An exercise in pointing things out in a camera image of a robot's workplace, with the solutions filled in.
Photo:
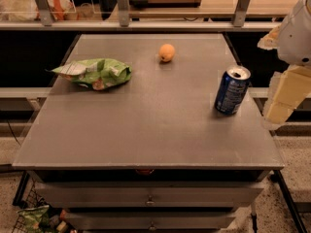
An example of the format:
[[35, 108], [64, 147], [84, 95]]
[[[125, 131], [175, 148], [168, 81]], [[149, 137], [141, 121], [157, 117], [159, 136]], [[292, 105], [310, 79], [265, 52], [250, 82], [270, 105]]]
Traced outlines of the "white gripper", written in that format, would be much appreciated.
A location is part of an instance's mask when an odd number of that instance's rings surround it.
[[276, 130], [311, 93], [311, 69], [303, 67], [311, 66], [311, 0], [298, 0], [281, 26], [263, 36], [258, 47], [277, 48], [278, 57], [292, 64], [273, 74], [262, 110], [263, 127]]

